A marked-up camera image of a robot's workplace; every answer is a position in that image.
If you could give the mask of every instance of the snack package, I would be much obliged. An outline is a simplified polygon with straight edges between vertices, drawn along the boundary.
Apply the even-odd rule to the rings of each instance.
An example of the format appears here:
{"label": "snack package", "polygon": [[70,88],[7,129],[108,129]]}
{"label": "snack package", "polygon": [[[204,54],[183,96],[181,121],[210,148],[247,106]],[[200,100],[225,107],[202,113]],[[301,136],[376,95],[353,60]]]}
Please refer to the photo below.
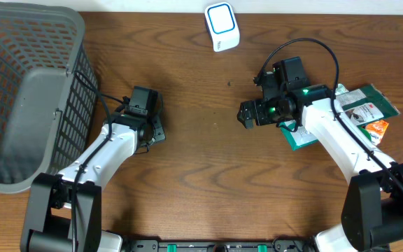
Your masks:
{"label": "snack package", "polygon": [[376,146],[378,145],[385,134],[386,129],[388,128],[388,122],[384,120],[379,120],[377,122],[369,123],[365,129],[368,131],[369,135],[371,135],[371,142]]}
{"label": "snack package", "polygon": [[[400,114],[397,108],[372,84],[350,92],[339,84],[336,96],[346,115],[357,126],[365,126]],[[291,130],[295,128],[294,120],[283,122],[283,124]],[[302,126],[298,127],[296,132],[289,132],[282,128],[281,131],[294,151],[318,141]]]}

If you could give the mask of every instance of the white wall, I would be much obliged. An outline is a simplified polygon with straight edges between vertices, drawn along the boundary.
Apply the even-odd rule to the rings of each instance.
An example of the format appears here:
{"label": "white wall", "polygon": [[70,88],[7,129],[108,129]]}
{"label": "white wall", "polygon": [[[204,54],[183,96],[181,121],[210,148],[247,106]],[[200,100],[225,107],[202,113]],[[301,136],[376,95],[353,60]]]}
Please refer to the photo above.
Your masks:
{"label": "white wall", "polygon": [[[15,0],[67,6],[77,11],[202,13],[211,0]],[[403,15],[403,0],[229,0],[236,13]]]}

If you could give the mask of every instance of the black bracket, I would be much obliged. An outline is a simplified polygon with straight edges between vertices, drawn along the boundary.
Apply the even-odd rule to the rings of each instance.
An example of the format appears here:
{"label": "black bracket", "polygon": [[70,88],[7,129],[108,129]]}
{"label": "black bracket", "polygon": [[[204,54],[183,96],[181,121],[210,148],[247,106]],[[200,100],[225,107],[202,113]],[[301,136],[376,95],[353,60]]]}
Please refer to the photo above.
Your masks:
{"label": "black bracket", "polygon": [[138,148],[149,147],[166,140],[161,124],[161,112],[164,103],[159,92],[145,87],[135,86],[132,98],[124,99],[112,115],[113,123],[127,125],[138,132]]}
{"label": "black bracket", "polygon": [[284,84],[283,89],[290,92],[310,86],[302,61],[299,57],[284,59],[273,64],[276,82]]}
{"label": "black bracket", "polygon": [[[403,164],[390,168],[403,184]],[[380,188],[390,197],[381,199]],[[341,213],[348,241],[358,251],[366,251],[403,239],[403,193],[385,171],[363,173],[351,178]]]}
{"label": "black bracket", "polygon": [[[29,203],[22,231],[22,252],[71,251],[71,220],[52,215],[70,202],[71,184],[61,176],[39,174],[31,185]],[[101,239],[101,187],[92,183],[77,187],[78,252],[96,252]]]}

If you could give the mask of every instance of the green package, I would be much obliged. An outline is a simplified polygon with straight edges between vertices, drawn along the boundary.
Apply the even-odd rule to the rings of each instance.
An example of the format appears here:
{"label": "green package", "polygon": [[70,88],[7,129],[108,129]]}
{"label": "green package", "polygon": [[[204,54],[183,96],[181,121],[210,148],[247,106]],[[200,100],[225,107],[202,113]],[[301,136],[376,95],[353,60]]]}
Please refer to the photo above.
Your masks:
{"label": "green package", "polygon": [[[351,122],[357,126],[365,126],[400,114],[397,108],[373,84],[354,91],[345,91],[341,91],[344,93],[337,95],[337,101],[341,104]],[[291,130],[295,127],[294,120],[283,122],[283,124]],[[281,131],[294,151],[318,141],[313,134],[307,132],[302,126],[298,127],[296,132],[289,132],[282,128]]]}

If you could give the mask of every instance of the orange package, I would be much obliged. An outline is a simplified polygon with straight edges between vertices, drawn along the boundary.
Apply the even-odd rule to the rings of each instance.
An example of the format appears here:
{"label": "orange package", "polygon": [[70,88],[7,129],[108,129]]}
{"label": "orange package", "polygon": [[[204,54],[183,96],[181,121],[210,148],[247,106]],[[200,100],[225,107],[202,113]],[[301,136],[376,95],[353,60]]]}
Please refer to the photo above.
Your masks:
{"label": "orange package", "polygon": [[388,122],[384,120],[378,120],[377,122],[369,123],[365,129],[371,135],[371,142],[374,145],[378,145],[382,141],[383,134],[385,134],[388,128]]}

